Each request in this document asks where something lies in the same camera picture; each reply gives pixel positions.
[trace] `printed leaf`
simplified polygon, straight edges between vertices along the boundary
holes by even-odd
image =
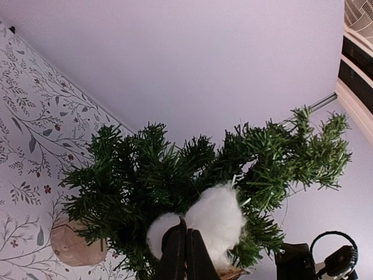
[[[44,136],[49,136],[49,135],[51,135],[51,133],[52,133],[52,129],[51,128],[43,131],[43,135]]]
[[[13,120],[14,124],[16,125],[16,127],[17,127],[19,130],[21,130],[21,132],[23,133],[23,131],[22,131],[22,129],[21,129],[21,126],[20,126],[19,123],[18,123],[18,120],[16,120],[15,118],[12,118],[12,120]]]
[[[35,277],[32,273],[26,273],[26,276],[29,277],[32,280],[39,280],[38,278]]]
[[[36,139],[35,139],[34,135],[31,134],[31,140],[29,142],[30,153],[34,152],[35,146],[36,146]]]
[[[39,233],[37,234],[36,238],[36,245],[43,246],[44,244],[44,232],[43,229],[40,227]]]

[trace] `white cotton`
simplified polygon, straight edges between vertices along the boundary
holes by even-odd
[[[240,241],[246,220],[231,184],[204,191],[185,215],[188,228],[200,231],[215,268],[228,267],[227,251]]]
[[[150,251],[157,258],[162,257],[162,238],[171,227],[179,225],[180,218],[174,213],[167,213],[153,222],[147,233],[147,243]]]

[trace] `floral wallpaper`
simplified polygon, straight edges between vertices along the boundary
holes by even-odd
[[[60,185],[64,171],[89,164],[91,135],[118,124],[1,22],[0,98],[0,280],[132,279],[114,271],[116,252],[73,268],[50,246],[72,194]]]

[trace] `green pine garland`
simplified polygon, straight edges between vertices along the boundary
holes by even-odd
[[[125,256],[122,268],[148,280],[157,265],[146,243],[154,220],[167,212],[186,213],[205,189],[236,175],[239,202],[251,200],[242,206],[245,233],[229,254],[239,267],[249,267],[261,258],[261,250],[280,248],[284,234],[270,213],[281,207],[292,186],[339,188],[337,179],[350,161],[341,138],[349,127],[346,116],[332,114],[315,132],[310,112],[294,110],[290,127],[271,121],[264,128],[239,125],[226,132],[221,147],[200,136],[176,149],[166,140],[163,124],[148,125],[135,135],[103,127],[89,144],[94,163],[64,180],[79,188],[65,211],[86,225],[79,231],[82,237],[109,239],[110,248]]]

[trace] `wall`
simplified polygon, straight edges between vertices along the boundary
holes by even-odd
[[[343,0],[12,0],[0,16],[120,122],[178,144],[332,93],[343,35]]]
[[[341,105],[334,101],[327,107],[312,115],[312,122],[319,124],[326,120],[329,112],[343,112]],[[283,223],[288,243],[308,243],[311,245],[317,235],[339,230],[349,234],[359,246],[359,262],[357,273],[359,279],[371,279],[373,276],[373,148],[361,131],[350,120],[351,130],[346,133],[353,152],[352,162],[346,168],[345,175],[340,179],[340,191],[317,190],[312,186],[307,192],[300,192],[288,199],[283,209],[275,213],[279,224]],[[315,260],[322,262],[328,255],[349,244],[342,237],[324,237],[315,246]],[[265,258],[256,267],[257,271],[247,279],[276,279],[276,267],[270,259]]]
[[[92,159],[85,143],[103,124],[118,125],[0,22],[0,280],[110,279],[121,260],[63,265],[50,230],[73,194],[62,172]]]

